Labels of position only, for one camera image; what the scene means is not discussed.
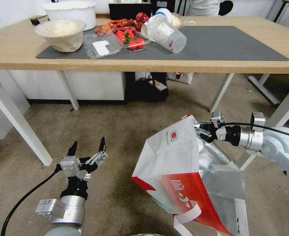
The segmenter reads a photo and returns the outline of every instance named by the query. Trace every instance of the paper bag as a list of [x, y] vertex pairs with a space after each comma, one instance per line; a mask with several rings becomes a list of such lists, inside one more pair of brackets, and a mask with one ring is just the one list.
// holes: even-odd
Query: paper bag
[[248, 236], [245, 183], [240, 169], [214, 143], [196, 135], [192, 115], [148, 138], [132, 180], [166, 212], [174, 227], [195, 220], [228, 235]]

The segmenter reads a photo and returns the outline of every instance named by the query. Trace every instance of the white label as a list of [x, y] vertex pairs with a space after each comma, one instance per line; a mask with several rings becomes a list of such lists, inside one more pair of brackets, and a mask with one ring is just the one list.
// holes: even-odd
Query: white label
[[100, 56], [109, 54], [109, 50], [106, 48], [106, 45], [109, 45], [108, 41], [102, 40], [102, 41], [94, 42], [92, 43], [92, 45], [94, 46], [94, 48], [96, 49], [96, 51], [98, 52]]
[[157, 1], [157, 7], [167, 7], [167, 2]]
[[165, 41], [167, 38], [174, 32], [167, 24], [162, 23], [158, 28], [157, 28], [157, 34], [161, 36]]

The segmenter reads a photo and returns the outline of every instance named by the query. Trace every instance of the white table leg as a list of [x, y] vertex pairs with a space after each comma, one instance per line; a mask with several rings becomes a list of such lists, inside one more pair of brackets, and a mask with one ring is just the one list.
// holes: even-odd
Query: white table leg
[[[266, 122], [266, 126], [275, 127], [283, 126], [289, 120], [289, 94], [285, 97], [280, 106], [272, 114], [270, 119]], [[244, 170], [255, 158], [255, 155], [250, 155], [244, 152], [242, 156], [237, 160], [236, 165]]]
[[233, 76], [234, 76], [234, 73], [225, 74], [225, 77], [224, 77], [224, 79], [220, 85], [220, 88], [217, 91], [217, 94], [210, 105], [210, 108], [209, 108], [210, 112], [214, 112], [217, 109], [217, 106], [218, 106], [221, 98], [223, 97], [223, 94], [225, 93], [227, 87], [229, 86]]
[[276, 21], [277, 24], [279, 24], [281, 18], [283, 17], [284, 13], [286, 12], [286, 9], [288, 8], [288, 6], [289, 6], [289, 4], [286, 3], [285, 6], [284, 6], [284, 8], [283, 8], [283, 10], [281, 11], [280, 16], [278, 17], [278, 19], [277, 19], [277, 21]]
[[49, 166], [52, 162], [50, 154], [47, 152], [39, 138], [36, 136], [30, 125], [27, 123], [17, 106], [8, 96], [0, 84], [0, 109], [27, 142], [30, 148], [35, 152], [41, 162]]
[[60, 70], [60, 71], [57, 71], [57, 74], [60, 78], [60, 81], [63, 84], [64, 89], [66, 90], [66, 93], [68, 94], [68, 97], [71, 101], [73, 108], [75, 110], [79, 110], [79, 104], [78, 104], [77, 98], [76, 98], [74, 92], [71, 90], [66, 73], [64, 71]]
[[273, 103], [273, 105], [275, 104], [279, 104], [280, 101], [274, 96], [272, 95], [264, 86], [263, 84], [266, 82], [266, 80], [269, 78], [270, 74], [263, 74], [261, 79], [258, 81], [254, 76], [249, 76], [248, 77], [248, 80], [250, 82], [253, 83], [253, 85], [258, 88], [258, 90], [263, 94], [265, 95], [269, 100], [270, 102]]

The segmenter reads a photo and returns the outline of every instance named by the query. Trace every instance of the white bag handle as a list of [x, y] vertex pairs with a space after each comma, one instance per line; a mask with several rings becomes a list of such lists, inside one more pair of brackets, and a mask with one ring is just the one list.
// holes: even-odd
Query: white bag handle
[[[192, 209], [181, 215], [174, 216], [173, 226], [182, 236], [193, 236], [191, 232], [183, 224], [196, 219], [201, 214], [201, 209], [198, 206], [197, 202], [190, 201], [190, 203], [193, 206]], [[218, 236], [222, 236], [219, 231], [217, 231], [217, 234]]]

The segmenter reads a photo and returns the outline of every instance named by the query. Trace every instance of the wooden table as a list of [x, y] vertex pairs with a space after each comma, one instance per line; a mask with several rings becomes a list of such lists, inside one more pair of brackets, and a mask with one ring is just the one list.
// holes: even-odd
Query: wooden table
[[[196, 26], [235, 26], [260, 42], [289, 58], [289, 29], [255, 17], [187, 17]], [[108, 19], [97, 19], [97, 24]], [[56, 70], [75, 109], [78, 102], [65, 71], [151, 71], [226, 73], [210, 106], [216, 109], [234, 73], [289, 74], [289, 61], [174, 61], [174, 60], [81, 60], [37, 59], [48, 43], [37, 36], [29, 20], [0, 29], [0, 69]], [[0, 109], [33, 149], [44, 165], [52, 158], [35, 135], [21, 112], [0, 84]], [[289, 118], [289, 95], [269, 120], [269, 125], [283, 125]]]

